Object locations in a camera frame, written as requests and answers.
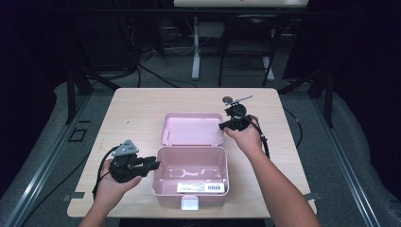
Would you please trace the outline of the white green medicine box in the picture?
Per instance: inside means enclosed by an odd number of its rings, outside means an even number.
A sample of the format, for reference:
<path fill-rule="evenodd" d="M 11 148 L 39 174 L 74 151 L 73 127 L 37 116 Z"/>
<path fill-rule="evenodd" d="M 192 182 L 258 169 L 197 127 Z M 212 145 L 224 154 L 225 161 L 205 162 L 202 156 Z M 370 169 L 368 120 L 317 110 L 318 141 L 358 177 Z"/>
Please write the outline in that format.
<path fill-rule="evenodd" d="M 224 193 L 223 183 L 178 183 L 178 193 Z"/>

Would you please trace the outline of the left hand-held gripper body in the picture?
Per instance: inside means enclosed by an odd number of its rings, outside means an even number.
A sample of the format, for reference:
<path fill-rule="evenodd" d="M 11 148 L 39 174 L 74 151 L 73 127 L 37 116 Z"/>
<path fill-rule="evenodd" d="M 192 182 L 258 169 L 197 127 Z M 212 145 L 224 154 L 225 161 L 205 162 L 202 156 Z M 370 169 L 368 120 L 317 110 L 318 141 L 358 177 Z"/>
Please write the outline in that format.
<path fill-rule="evenodd" d="M 137 176 L 147 177 L 149 168 L 144 164 L 145 159 L 137 155 L 138 152 L 139 148 L 131 140 L 126 140 L 112 152 L 109 171 L 116 181 L 126 183 Z"/>

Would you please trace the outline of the long white desk leg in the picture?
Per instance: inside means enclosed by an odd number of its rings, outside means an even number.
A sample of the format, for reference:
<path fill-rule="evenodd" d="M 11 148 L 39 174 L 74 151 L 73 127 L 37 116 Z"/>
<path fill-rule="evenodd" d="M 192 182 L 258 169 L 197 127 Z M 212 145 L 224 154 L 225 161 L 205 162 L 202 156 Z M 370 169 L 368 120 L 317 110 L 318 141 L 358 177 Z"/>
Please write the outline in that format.
<path fill-rule="evenodd" d="M 193 80 L 198 80 L 200 78 L 201 53 L 200 53 L 200 38 L 199 38 L 199 22 L 197 17 L 194 18 L 193 40 L 194 40 L 194 57 L 193 57 L 191 78 Z"/>

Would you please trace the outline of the person's right hand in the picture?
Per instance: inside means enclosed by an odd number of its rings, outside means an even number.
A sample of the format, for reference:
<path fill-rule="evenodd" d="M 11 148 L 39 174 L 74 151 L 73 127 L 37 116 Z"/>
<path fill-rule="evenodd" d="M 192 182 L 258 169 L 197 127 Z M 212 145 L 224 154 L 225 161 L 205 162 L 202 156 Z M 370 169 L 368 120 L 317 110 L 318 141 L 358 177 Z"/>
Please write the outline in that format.
<path fill-rule="evenodd" d="M 256 117 L 253 117 L 252 123 L 245 130 L 233 131 L 229 128 L 225 128 L 224 132 L 235 140 L 238 147 L 247 157 L 250 157 L 255 154 L 263 153 L 261 136 L 258 129 L 258 120 Z"/>

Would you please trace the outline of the black metal stand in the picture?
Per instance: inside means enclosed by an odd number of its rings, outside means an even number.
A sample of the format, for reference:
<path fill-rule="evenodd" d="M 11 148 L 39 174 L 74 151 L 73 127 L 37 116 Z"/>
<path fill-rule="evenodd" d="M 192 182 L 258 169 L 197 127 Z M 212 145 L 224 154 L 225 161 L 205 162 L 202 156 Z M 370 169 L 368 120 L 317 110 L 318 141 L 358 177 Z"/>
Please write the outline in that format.
<path fill-rule="evenodd" d="M 323 105 L 323 119 L 327 125 L 332 128 L 332 110 L 333 110 L 333 96 L 334 96 L 334 75 L 332 74 L 332 66 L 324 66 L 316 70 L 310 75 L 301 79 L 296 79 L 286 87 L 280 89 L 278 93 L 284 95 L 290 91 L 298 88 L 307 81 L 312 81 L 307 93 L 310 98 L 318 98 L 324 92 L 324 105 Z"/>
<path fill-rule="evenodd" d="M 103 78 L 101 75 L 96 73 L 94 70 L 88 67 L 74 67 L 67 76 L 67 104 L 68 104 L 68 116 L 66 124 L 70 124 L 77 114 L 77 103 L 76 103 L 76 88 L 84 95 L 90 96 L 94 88 L 89 82 L 89 79 L 94 79 L 113 91 L 116 91 L 119 86 Z"/>

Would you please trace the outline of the short white desk leg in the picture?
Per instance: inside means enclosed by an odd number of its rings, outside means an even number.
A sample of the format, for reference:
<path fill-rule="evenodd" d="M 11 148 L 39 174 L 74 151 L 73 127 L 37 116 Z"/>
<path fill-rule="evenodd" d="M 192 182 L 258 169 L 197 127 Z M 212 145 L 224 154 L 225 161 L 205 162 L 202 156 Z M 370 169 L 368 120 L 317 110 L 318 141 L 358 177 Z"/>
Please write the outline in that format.
<path fill-rule="evenodd" d="M 265 72 L 266 72 L 266 79 L 268 82 L 273 82 L 275 80 L 274 74 L 271 69 L 270 65 L 270 58 L 269 57 L 263 57 L 262 58 L 263 65 L 265 67 Z"/>

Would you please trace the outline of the pink storage box white handle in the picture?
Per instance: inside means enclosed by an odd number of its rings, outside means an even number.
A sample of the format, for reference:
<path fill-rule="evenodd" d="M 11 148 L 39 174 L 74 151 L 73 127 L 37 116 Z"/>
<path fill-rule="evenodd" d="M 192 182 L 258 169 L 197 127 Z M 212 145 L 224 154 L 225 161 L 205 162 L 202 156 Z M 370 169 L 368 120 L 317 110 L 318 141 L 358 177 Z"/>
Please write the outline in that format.
<path fill-rule="evenodd" d="M 152 190 L 163 207 L 198 210 L 225 202 L 230 189 L 224 133 L 218 113 L 169 113 L 162 127 Z M 178 193 L 178 183 L 223 183 L 224 193 Z"/>

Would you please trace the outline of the metal floor rail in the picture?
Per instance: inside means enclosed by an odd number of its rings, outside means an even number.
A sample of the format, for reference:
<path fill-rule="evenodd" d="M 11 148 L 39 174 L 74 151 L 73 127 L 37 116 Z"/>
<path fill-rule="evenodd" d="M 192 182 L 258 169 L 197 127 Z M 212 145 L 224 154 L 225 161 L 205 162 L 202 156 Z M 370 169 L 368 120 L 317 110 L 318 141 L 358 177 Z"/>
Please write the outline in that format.
<path fill-rule="evenodd" d="M 357 206 L 358 211 L 366 225 L 366 227 L 382 227 L 374 210 L 369 202 L 364 189 L 362 188 L 357 175 L 348 160 L 348 157 L 345 153 L 345 150 L 338 138 L 335 129 L 331 128 L 329 124 L 326 122 L 323 115 L 323 105 L 322 103 L 315 98 L 311 99 L 312 105 L 316 112 L 319 114 L 319 119 L 325 128 L 326 133 L 331 141 L 331 144 L 334 147 L 334 153 L 337 157 L 340 171 L 343 175 L 344 180 L 347 183 L 349 191 L 353 197 L 353 200 Z"/>
<path fill-rule="evenodd" d="M 67 215 L 78 178 L 91 150 L 96 122 L 89 116 L 89 96 L 78 100 L 77 114 L 64 121 L 64 103 L 58 102 L 49 123 L 29 154 L 16 180 L 0 200 L 0 227 L 71 227 L 77 218 Z"/>

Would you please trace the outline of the person's left hand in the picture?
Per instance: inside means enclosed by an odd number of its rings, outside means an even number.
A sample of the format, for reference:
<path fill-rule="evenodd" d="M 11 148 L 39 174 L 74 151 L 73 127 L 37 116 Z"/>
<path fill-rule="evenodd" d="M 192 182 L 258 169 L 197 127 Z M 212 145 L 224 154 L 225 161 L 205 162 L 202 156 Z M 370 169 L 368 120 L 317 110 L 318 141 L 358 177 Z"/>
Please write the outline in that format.
<path fill-rule="evenodd" d="M 126 192 L 138 185 L 142 177 L 137 176 L 126 183 L 117 182 L 109 173 L 112 160 L 105 161 L 102 167 L 102 179 L 99 181 L 94 207 L 104 210 L 112 210 L 121 201 Z"/>

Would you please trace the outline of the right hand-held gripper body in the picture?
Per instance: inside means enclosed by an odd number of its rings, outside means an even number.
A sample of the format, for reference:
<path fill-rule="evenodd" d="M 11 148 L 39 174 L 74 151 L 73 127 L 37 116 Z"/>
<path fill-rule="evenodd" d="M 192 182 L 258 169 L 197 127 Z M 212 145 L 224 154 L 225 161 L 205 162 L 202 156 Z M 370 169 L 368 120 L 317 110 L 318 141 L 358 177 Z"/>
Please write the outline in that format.
<path fill-rule="evenodd" d="M 228 121 L 231 121 L 233 131 L 243 131 L 252 123 L 246 107 L 239 103 L 239 99 L 225 105 L 229 106 L 225 109 L 225 113 L 230 117 Z"/>

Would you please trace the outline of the black metal chair frame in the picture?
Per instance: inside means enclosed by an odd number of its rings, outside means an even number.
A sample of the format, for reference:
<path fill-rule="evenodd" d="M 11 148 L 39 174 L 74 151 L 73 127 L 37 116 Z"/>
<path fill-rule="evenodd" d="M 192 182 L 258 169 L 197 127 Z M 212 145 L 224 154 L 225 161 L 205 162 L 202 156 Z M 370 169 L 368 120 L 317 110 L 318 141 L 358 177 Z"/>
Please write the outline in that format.
<path fill-rule="evenodd" d="M 266 79 L 263 57 L 275 59 L 276 50 L 288 19 L 278 14 L 241 14 L 225 22 L 219 48 L 218 85 L 230 76 L 241 77 L 241 72 L 262 70 Z"/>

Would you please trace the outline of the black horizontal frame bar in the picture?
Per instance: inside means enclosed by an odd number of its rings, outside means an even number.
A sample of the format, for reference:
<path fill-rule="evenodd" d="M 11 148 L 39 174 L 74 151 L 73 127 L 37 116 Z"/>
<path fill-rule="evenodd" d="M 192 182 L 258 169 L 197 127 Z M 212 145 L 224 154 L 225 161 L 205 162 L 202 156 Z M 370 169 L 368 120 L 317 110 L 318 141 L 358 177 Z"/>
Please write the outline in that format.
<path fill-rule="evenodd" d="M 172 15 L 172 16 L 200 16 L 200 15 L 237 15 L 237 14 L 280 14 L 289 16 L 304 16 L 306 11 L 272 10 L 272 9 L 53 9 L 65 13 L 81 14 L 115 14 L 115 15 Z"/>

